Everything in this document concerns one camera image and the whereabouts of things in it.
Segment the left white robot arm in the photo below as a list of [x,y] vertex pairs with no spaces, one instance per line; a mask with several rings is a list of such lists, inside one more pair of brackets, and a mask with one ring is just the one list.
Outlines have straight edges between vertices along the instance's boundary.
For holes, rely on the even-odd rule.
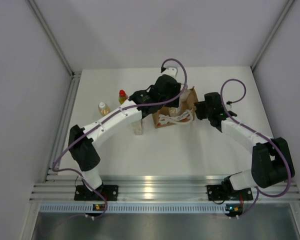
[[69,152],[85,180],[88,197],[97,200],[103,194],[103,181],[97,168],[101,160],[97,149],[103,142],[164,106],[176,107],[179,104],[176,96],[180,95],[180,91],[181,84],[177,82],[176,75],[162,73],[149,89],[134,92],[120,107],[106,116],[84,127],[75,125],[70,129]]

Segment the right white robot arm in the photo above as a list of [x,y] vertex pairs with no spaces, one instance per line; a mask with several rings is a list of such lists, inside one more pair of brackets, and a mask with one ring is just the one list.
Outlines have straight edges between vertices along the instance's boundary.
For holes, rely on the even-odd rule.
[[242,190],[257,188],[260,191],[281,182],[287,182],[287,185],[276,197],[289,191],[295,169],[284,138],[270,138],[239,122],[234,112],[224,109],[217,92],[205,94],[204,100],[195,102],[194,106],[199,120],[207,119],[212,127],[234,139],[251,154],[250,169],[222,181],[222,192],[227,198],[234,199]]

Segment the red cap yellow bottle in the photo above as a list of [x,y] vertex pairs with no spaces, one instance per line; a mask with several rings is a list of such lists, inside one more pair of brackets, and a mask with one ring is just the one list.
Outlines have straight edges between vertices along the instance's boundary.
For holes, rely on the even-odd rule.
[[119,103],[122,105],[128,98],[129,96],[126,94],[126,92],[123,89],[121,89],[119,91],[119,96],[118,96]]

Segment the grey cap clear bottle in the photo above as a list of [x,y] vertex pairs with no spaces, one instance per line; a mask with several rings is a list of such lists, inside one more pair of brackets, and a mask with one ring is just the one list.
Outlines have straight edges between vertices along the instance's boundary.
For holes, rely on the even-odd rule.
[[142,119],[133,122],[131,124],[131,127],[132,127],[133,133],[135,135],[140,136],[143,134],[143,120]]

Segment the white cap amber bottle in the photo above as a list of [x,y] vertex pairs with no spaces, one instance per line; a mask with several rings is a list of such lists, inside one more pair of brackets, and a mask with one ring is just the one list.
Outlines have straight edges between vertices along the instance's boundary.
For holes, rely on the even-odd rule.
[[104,102],[100,102],[98,104],[98,110],[102,117],[108,115],[111,112],[109,106]]

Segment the aluminium extrusion rail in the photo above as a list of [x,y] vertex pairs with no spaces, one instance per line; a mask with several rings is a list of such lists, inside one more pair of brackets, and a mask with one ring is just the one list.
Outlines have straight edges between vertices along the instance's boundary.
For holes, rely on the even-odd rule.
[[[220,184],[222,175],[204,176],[109,176],[106,185],[118,186],[120,202],[207,202],[207,186]],[[30,194],[32,202],[70,202],[74,200],[80,179],[74,175],[48,175],[36,183]]]

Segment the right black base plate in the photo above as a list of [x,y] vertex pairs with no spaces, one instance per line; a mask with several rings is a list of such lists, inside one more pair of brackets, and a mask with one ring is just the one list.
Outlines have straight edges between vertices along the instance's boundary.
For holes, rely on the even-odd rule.
[[217,204],[225,201],[252,201],[254,199],[251,188],[229,190],[221,184],[207,185],[208,200]]

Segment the burlap watermelon canvas bag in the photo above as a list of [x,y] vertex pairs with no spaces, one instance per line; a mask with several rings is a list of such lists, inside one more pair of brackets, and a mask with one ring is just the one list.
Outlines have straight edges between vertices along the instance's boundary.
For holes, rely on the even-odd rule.
[[191,93],[185,102],[179,101],[178,107],[163,107],[152,114],[156,129],[172,125],[187,125],[195,120],[194,103],[198,102],[197,93],[194,87],[186,90],[191,90]]

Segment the white cap clear bottle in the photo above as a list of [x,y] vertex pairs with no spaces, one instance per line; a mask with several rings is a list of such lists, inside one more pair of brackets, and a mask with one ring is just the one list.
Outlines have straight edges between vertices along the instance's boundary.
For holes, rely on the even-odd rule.
[[190,93],[191,93],[191,90],[189,90],[189,89],[185,90],[179,97],[179,103],[181,104],[183,102],[186,102]]

